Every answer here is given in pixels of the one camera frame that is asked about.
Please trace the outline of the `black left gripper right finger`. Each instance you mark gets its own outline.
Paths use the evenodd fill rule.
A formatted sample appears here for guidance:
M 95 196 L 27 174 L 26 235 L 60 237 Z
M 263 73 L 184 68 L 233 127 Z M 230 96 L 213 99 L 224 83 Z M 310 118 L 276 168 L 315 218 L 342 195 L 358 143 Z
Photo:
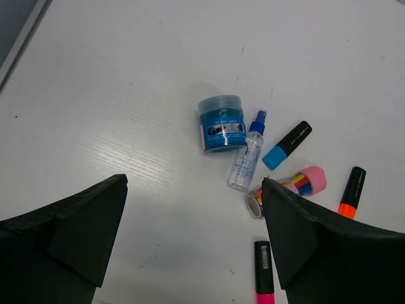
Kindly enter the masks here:
M 404 303 L 404 234 L 343 217 L 275 180 L 262 200 L 289 303 Z

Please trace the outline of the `blue slime jar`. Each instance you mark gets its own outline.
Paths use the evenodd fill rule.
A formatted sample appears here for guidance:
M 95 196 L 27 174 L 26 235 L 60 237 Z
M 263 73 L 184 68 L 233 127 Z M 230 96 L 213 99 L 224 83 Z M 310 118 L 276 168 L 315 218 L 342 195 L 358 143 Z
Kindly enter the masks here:
M 239 149 L 247 145 L 241 99 L 235 95 L 207 98 L 197 105 L 205 152 Z

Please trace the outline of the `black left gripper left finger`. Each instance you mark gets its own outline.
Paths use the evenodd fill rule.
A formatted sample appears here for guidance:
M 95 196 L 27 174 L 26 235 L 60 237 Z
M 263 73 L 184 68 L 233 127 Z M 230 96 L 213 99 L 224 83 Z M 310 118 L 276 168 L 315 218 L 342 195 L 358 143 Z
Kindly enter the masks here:
M 1 221 L 1 303 L 91 303 L 106 275 L 127 182 L 116 174 Z

